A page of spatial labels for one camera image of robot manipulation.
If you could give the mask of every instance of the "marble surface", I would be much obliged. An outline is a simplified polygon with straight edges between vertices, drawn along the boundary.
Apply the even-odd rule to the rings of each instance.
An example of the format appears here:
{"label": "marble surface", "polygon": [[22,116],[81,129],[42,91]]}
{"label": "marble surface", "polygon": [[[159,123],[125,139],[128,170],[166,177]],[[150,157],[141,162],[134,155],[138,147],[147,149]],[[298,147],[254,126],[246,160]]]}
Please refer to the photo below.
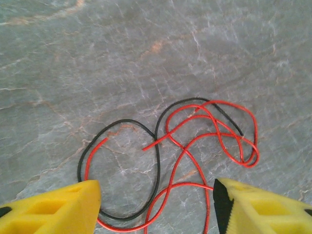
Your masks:
{"label": "marble surface", "polygon": [[[75,183],[82,150],[101,128],[134,118],[154,129],[166,106],[192,96],[239,103],[258,120],[253,169],[233,164],[214,138],[191,148],[210,184],[229,177],[311,203],[311,13],[311,0],[2,0],[0,203]],[[249,119],[228,111],[251,136]],[[197,120],[177,137],[186,143],[207,127]],[[110,136],[90,176],[105,209],[128,215],[151,192],[155,152],[141,151],[152,140],[137,127]],[[160,151],[164,188],[180,150],[164,141]],[[200,181],[189,159],[175,180]],[[176,189],[149,233],[202,233],[204,207],[201,189]],[[211,214],[216,234],[213,206]]]}

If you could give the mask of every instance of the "rectangular cutout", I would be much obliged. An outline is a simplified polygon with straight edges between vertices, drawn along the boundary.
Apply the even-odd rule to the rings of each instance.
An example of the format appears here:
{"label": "rectangular cutout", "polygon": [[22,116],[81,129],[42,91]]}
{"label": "rectangular cutout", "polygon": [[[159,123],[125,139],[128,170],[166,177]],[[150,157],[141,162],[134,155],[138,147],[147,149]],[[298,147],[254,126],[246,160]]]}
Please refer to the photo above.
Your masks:
{"label": "rectangular cutout", "polygon": [[79,192],[80,190],[81,190],[80,187],[75,187],[75,188],[67,190],[67,192],[69,192],[69,193],[76,193],[76,192]]}
{"label": "rectangular cutout", "polygon": [[26,214],[34,215],[53,215],[55,214],[66,202],[60,200],[46,200],[39,201],[32,206]]}
{"label": "rectangular cutout", "polygon": [[277,200],[251,200],[253,208],[259,215],[290,215],[283,204]]}
{"label": "rectangular cutout", "polygon": [[309,234],[304,226],[300,223],[271,223],[271,228],[276,232],[276,234]]}
{"label": "rectangular cutout", "polygon": [[0,234],[34,234],[41,226],[36,222],[16,221],[0,230]]}

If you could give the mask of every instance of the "electrical wire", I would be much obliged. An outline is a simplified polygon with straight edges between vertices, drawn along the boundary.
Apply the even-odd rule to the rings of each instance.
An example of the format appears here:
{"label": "electrical wire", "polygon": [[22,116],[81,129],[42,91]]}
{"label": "electrical wire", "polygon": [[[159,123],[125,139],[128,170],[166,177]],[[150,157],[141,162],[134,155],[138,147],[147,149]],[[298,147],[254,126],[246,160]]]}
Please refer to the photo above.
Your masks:
{"label": "electrical wire", "polygon": [[[78,168],[77,168],[77,177],[78,177],[78,182],[81,182],[82,181],[82,178],[81,178],[81,168],[82,168],[82,163],[83,163],[83,160],[86,156],[86,154],[88,153],[88,151],[91,149],[91,147],[94,145],[94,143],[97,141],[97,139],[103,134],[105,133],[106,131],[108,131],[109,129],[111,129],[112,127],[114,127],[115,125],[117,124],[121,124],[121,123],[132,123],[132,124],[135,124],[139,127],[141,127],[144,131],[146,131],[153,139],[155,139],[155,135],[154,133],[149,130],[145,125],[143,125],[142,123],[136,121],[136,120],[133,120],[133,119],[120,119],[120,120],[117,120],[113,123],[111,123],[110,125],[108,125],[107,127],[103,128],[93,139],[92,141],[88,144],[88,146],[85,148],[85,150],[83,151],[81,157],[80,157],[80,160],[79,160],[79,163],[78,163]],[[93,157],[93,155],[96,153],[96,151],[100,148],[100,146],[102,144],[104,144],[106,141],[108,140],[108,138],[106,137],[105,139],[103,139],[91,152],[90,156],[89,156],[89,159],[87,161],[88,165],[90,165],[91,163],[91,159]],[[155,145],[155,149],[156,149],[156,160],[157,160],[157,176],[156,176],[156,182],[155,182],[155,185],[154,185],[154,188],[153,188],[153,191],[152,191],[152,194],[151,196],[149,197],[148,201],[144,204],[144,206],[136,213],[128,216],[128,217],[116,217],[116,216],[113,216],[107,212],[105,212],[102,208],[100,208],[99,210],[99,213],[103,216],[106,216],[106,217],[109,217],[111,219],[114,219],[114,220],[118,220],[118,221],[130,221],[130,220],[133,220],[137,217],[139,217],[141,214],[143,214],[147,208],[150,206],[150,204],[152,203],[154,197],[156,196],[157,194],[157,190],[158,190],[158,187],[159,187],[159,182],[160,182],[160,154],[159,154],[159,146],[158,145]],[[86,172],[85,172],[85,180],[88,179],[88,173],[89,173],[89,166],[86,167]]]}
{"label": "electrical wire", "polygon": [[[178,104],[181,104],[181,103],[184,103],[184,102],[187,102],[187,101],[192,101],[192,100],[201,100],[201,101],[205,101],[204,104],[202,105],[197,105],[197,104],[190,104],[190,105],[186,105],[186,106],[182,106],[178,109],[176,109],[175,111],[173,111],[167,118],[166,120],[166,124],[165,124],[165,129],[166,129],[166,134],[161,137],[161,138],[157,138],[157,134],[158,134],[158,130],[159,130],[159,126],[160,126],[160,123],[163,119],[163,117],[165,116],[165,114],[174,106],[178,105]],[[228,119],[230,121],[230,123],[238,130],[239,132],[239,135],[237,135],[228,125],[226,125],[224,122],[222,122],[221,120],[219,119],[216,119],[212,113],[206,109],[206,106],[207,105],[213,105],[222,115],[225,116],[226,119]],[[246,139],[244,136],[243,136],[243,133],[242,131],[240,130],[240,128],[238,127],[238,125],[218,106],[218,104],[224,104],[224,105],[229,105],[229,106],[232,106],[232,107],[235,107],[237,109],[240,109],[242,111],[245,111],[247,112],[252,120],[253,120],[253,124],[254,124],[254,141],[251,142],[250,140]],[[173,128],[172,130],[169,130],[169,123],[170,123],[170,120],[172,119],[172,117],[174,115],[176,115],[177,113],[179,113],[180,111],[182,110],[185,110],[185,109],[190,109],[190,108],[193,108],[195,109],[194,111],[194,114],[196,114],[199,110],[202,110],[205,112],[205,115],[193,115],[191,117],[188,117],[187,119],[185,119],[184,121],[182,121],[181,123],[179,123],[175,128]],[[199,135],[197,137],[195,137],[193,140],[191,140],[189,142],[189,144],[187,146],[183,146],[181,145],[179,142],[177,142],[173,137],[172,137],[172,134],[178,130],[181,126],[183,126],[185,123],[193,120],[193,119],[196,119],[196,118],[204,118],[204,119],[209,119],[213,122],[214,124],[214,127],[216,129],[216,132],[214,133],[206,133],[206,134],[202,134],[202,135]],[[205,190],[205,198],[206,198],[206,208],[207,208],[207,214],[206,214],[206,221],[205,221],[205,227],[204,227],[204,233],[207,233],[208,232],[208,227],[209,227],[209,216],[210,216],[210,201],[209,201],[209,194],[208,194],[208,190],[213,190],[212,187],[208,186],[207,185],[207,182],[206,182],[206,179],[205,179],[205,176],[204,176],[204,173],[203,171],[201,170],[199,164],[197,163],[197,161],[195,160],[195,158],[192,156],[192,154],[188,151],[189,147],[192,146],[197,140],[203,138],[203,137],[212,137],[212,136],[217,136],[218,137],[218,140],[220,142],[220,145],[221,145],[221,148],[224,150],[225,154],[232,160],[234,161],[235,163],[239,164],[239,165],[242,165],[246,168],[251,168],[253,166],[255,166],[258,161],[259,161],[259,151],[257,149],[257,124],[256,124],[256,119],[255,117],[253,116],[252,112],[250,112],[248,109],[240,106],[240,105],[236,105],[236,104],[233,104],[233,103],[230,103],[230,102],[226,102],[226,101],[221,101],[221,100],[215,100],[215,101],[209,101],[205,98],[201,98],[201,97],[193,97],[193,98],[188,98],[188,99],[184,99],[184,100],[180,100],[180,101],[177,101],[175,103],[173,103],[172,105],[170,105],[168,108],[165,109],[165,111],[160,115],[158,121],[157,121],[157,124],[156,124],[156,129],[155,129],[155,134],[153,134],[151,131],[149,131],[143,124],[135,121],[135,120],[132,120],[132,119],[122,119],[122,120],[118,120],[110,125],[108,125],[107,127],[105,127],[104,129],[102,129],[98,134],[97,136],[90,142],[90,144],[87,146],[87,148],[84,150],[80,160],[79,160],[79,164],[78,164],[78,181],[81,181],[81,167],[82,167],[82,162],[84,160],[84,157],[85,155],[87,154],[87,152],[91,149],[91,147],[93,146],[93,144],[95,143],[95,141],[103,134],[105,133],[108,129],[110,129],[111,127],[115,126],[116,124],[119,124],[119,123],[122,123],[122,122],[132,122],[136,125],[139,125],[140,127],[142,127],[145,131],[147,131],[149,133],[149,135],[151,135],[153,138],[154,138],[154,143],[150,144],[149,146],[145,147],[143,150],[146,151],[148,149],[150,149],[151,147],[155,146],[156,147],[156,157],[157,157],[157,179],[156,179],[156,185],[154,187],[154,190],[153,190],[153,193],[152,195],[150,196],[150,199],[145,203],[145,205],[143,206],[143,208],[141,210],[139,210],[139,212],[135,213],[134,215],[132,216],[129,216],[127,218],[119,218],[119,217],[114,217],[112,215],[109,215],[105,212],[103,212],[102,210],[100,210],[100,214],[104,216],[107,216],[109,218],[112,218],[112,219],[117,219],[117,220],[122,220],[122,221],[129,221],[135,217],[138,217],[139,215],[141,215],[147,208],[148,208],[148,212],[147,212],[147,215],[146,215],[146,219],[145,219],[145,223],[142,224],[142,225],[139,225],[137,227],[134,227],[134,228],[117,228],[117,227],[113,227],[113,226],[110,226],[106,223],[104,223],[100,218],[97,219],[98,223],[110,230],[110,231],[113,231],[113,232],[120,232],[120,233],[127,233],[127,232],[133,232],[133,231],[137,231],[137,230],[140,230],[140,229],[144,229],[144,233],[147,234],[147,231],[148,231],[148,226],[150,224],[152,224],[161,214],[162,210],[164,209],[165,205],[166,205],[166,202],[169,198],[169,194],[170,194],[170,191],[172,188],[176,188],[176,187],[179,187],[179,186],[196,186],[196,187],[201,187],[201,188],[204,188]],[[221,125],[223,126],[226,130],[228,130],[228,132],[221,132],[218,125]],[[238,147],[239,147],[239,151],[240,151],[240,161],[235,159],[226,149],[226,147],[224,146],[223,144],[223,140],[222,140],[222,137],[232,137],[232,138],[235,138],[237,143],[238,143]],[[157,196],[156,196],[156,192],[157,192],[157,189],[158,189],[158,186],[159,186],[159,179],[160,179],[160,156],[159,156],[159,149],[157,148],[158,144],[163,141],[164,139],[170,139],[174,144],[176,144],[178,147],[180,147],[182,149],[182,153],[180,154],[179,158],[177,159],[175,165],[174,165],[174,168],[173,168],[173,171],[171,173],[171,177],[170,177],[170,181],[169,181],[169,184],[168,184],[168,187],[165,188],[164,190],[162,190]],[[90,153],[90,156],[88,157],[88,160],[87,160],[87,163],[86,163],[86,169],[85,169],[85,177],[84,179],[87,180],[88,179],[88,173],[89,173],[89,167],[90,167],[90,163],[91,163],[91,160],[94,156],[94,154],[96,153],[96,151],[101,147],[102,144],[104,144],[106,141],[108,140],[108,138],[104,138]],[[243,142],[246,142],[247,144],[251,145],[252,147],[252,153],[250,155],[250,157],[245,160],[245,157],[244,157],[244,153],[243,153],[243,149],[242,149],[242,144],[241,144],[241,141]],[[184,156],[184,154],[187,154],[190,159],[192,160],[193,164],[196,166],[201,178],[202,178],[202,181],[203,181],[203,184],[198,184],[198,183],[192,183],[192,182],[181,182],[181,183],[175,183],[173,184],[173,179],[174,179],[174,176],[175,176],[175,172],[176,172],[176,169],[177,169],[177,166],[180,162],[180,160],[182,159],[182,157]],[[165,194],[165,198],[159,208],[159,210],[157,211],[157,213],[151,218],[149,219],[150,217],[150,214],[151,214],[151,211],[152,211],[152,208],[154,206],[154,204],[156,203],[156,201],[162,196]]]}

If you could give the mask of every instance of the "yellow plastic object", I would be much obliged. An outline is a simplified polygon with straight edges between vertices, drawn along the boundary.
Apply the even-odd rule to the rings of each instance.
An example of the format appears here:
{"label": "yellow plastic object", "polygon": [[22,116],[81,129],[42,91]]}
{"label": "yellow plastic object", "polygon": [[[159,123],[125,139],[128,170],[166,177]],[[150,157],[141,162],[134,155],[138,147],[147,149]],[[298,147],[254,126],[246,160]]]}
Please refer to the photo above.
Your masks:
{"label": "yellow plastic object", "polygon": [[218,179],[233,202],[226,234],[312,234],[312,206],[231,179]]}
{"label": "yellow plastic object", "polygon": [[93,234],[100,185],[88,180],[0,206],[0,234]]}

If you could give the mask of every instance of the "gray marble floor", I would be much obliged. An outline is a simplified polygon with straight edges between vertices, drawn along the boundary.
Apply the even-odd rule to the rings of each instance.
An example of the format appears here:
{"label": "gray marble floor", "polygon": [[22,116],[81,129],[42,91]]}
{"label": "gray marble floor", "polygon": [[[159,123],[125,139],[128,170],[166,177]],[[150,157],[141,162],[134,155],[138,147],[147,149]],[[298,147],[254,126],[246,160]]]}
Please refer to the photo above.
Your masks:
{"label": "gray marble floor", "polygon": [[[191,148],[210,184],[229,177],[311,203],[311,15],[311,0],[2,0],[0,203],[75,183],[82,150],[101,128],[134,118],[154,129],[166,106],[192,96],[244,105],[258,120],[253,169],[232,163],[214,138]],[[228,111],[251,136],[249,120]],[[194,121],[178,139],[207,126]],[[128,215],[150,194],[155,152],[141,151],[152,140],[137,127],[111,132],[119,135],[90,176],[105,209]],[[169,141],[160,150],[164,188],[180,150]],[[183,179],[200,181],[187,158],[175,177]],[[202,233],[204,207],[201,189],[176,189],[150,233]],[[213,207],[209,233],[218,233]]]}

